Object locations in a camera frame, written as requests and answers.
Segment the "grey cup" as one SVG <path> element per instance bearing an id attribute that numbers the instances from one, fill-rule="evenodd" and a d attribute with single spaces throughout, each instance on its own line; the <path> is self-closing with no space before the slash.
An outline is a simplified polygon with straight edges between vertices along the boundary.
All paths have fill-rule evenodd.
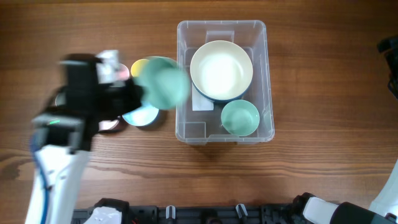
<path id="1" fill-rule="evenodd" d="M 59 93 L 55 97 L 55 106 L 63 106 L 66 103 L 66 95 L 64 92 Z"/>

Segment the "pink bowl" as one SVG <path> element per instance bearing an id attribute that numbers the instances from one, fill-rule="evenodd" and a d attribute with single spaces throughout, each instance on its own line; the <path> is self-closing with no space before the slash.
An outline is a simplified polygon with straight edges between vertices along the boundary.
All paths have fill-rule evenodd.
<path id="1" fill-rule="evenodd" d="M 116 131 L 119 130 L 120 117 L 114 120 L 103 120 L 99 122 L 99 132 Z"/>

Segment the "large dark blue bowl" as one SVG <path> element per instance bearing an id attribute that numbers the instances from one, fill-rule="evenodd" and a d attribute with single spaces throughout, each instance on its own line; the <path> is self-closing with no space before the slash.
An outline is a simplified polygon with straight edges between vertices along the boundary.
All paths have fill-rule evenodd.
<path id="1" fill-rule="evenodd" d="M 216 103 L 227 103 L 227 102 L 230 102 L 230 101 L 233 101 L 233 100 L 241 99 L 251 87 L 251 85 L 249 85 L 240 95 L 235 96 L 234 98 L 216 99 L 216 98 L 212 98 L 210 96 L 205 95 L 202 91 L 200 91 L 197 88 L 197 86 L 193 82 L 192 82 L 192 86 L 193 86 L 193 89 L 195 89 L 201 96 L 205 97 L 207 100 L 210 100 L 210 101 L 216 102 Z"/>

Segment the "clear plastic storage bin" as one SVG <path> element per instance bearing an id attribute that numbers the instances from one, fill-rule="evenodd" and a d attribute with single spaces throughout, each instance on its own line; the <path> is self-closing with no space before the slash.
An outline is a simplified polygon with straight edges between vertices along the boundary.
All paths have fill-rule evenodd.
<path id="1" fill-rule="evenodd" d="M 259 126 L 248 136 L 232 135 L 221 124 L 224 103 L 213 102 L 213 111 L 193 111 L 191 92 L 188 100 L 176 109 L 177 139 L 191 145 L 205 145 L 209 142 L 256 144 L 271 141 L 275 135 L 275 127 L 265 23 L 259 20 L 182 21 L 177 26 L 178 64 L 189 70 L 193 54 L 202 45 L 214 40 L 233 42 L 249 55 L 254 75 L 251 87 L 242 99 L 257 108 L 260 115 Z"/>

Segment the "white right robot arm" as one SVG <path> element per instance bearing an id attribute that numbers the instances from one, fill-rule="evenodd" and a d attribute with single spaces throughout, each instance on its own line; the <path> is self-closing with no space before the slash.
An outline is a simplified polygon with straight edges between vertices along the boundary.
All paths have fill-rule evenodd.
<path id="1" fill-rule="evenodd" d="M 316 224 L 396 224 L 397 165 L 368 209 L 349 202 L 335 204 L 305 193 L 297 196 L 287 214 L 291 222 Z"/>

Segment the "green bowl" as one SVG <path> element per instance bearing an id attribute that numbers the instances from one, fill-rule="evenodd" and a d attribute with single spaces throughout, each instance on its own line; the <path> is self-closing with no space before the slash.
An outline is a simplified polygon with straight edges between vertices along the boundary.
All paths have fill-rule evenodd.
<path id="1" fill-rule="evenodd" d="M 248 136 L 258 128 L 259 123 L 257 108 L 246 100 L 231 101 L 221 112 L 221 124 L 232 135 Z"/>
<path id="2" fill-rule="evenodd" d="M 144 101 L 160 110 L 172 110 L 186 102 L 190 95 L 190 79 L 175 60 L 148 57 L 135 81 L 144 90 Z"/>

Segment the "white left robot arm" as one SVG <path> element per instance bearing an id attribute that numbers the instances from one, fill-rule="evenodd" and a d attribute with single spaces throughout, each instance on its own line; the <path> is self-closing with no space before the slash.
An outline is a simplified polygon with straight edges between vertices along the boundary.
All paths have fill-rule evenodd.
<path id="1" fill-rule="evenodd" d="M 139 108 L 144 94 L 131 78 L 119 78 L 118 50 L 69 54 L 60 65 L 65 85 L 32 120 L 35 171 L 26 223 L 71 222 L 100 122 Z"/>

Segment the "large cream bowl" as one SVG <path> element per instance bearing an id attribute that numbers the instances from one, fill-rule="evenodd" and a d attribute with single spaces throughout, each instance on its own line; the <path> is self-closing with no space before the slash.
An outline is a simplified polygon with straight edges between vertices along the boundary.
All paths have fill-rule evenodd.
<path id="1" fill-rule="evenodd" d="M 254 69 L 249 55 L 235 43 L 214 40 L 202 45 L 190 62 L 192 82 L 205 95 L 234 98 L 252 82 Z"/>

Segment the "light blue bowl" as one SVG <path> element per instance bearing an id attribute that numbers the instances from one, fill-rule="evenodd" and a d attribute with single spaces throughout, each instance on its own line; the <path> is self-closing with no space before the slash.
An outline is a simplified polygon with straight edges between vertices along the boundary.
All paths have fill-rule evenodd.
<path id="1" fill-rule="evenodd" d="M 150 103 L 143 101 L 142 106 L 134 111 L 122 115 L 122 118 L 130 125 L 143 127 L 152 124 L 159 115 L 159 109 Z"/>

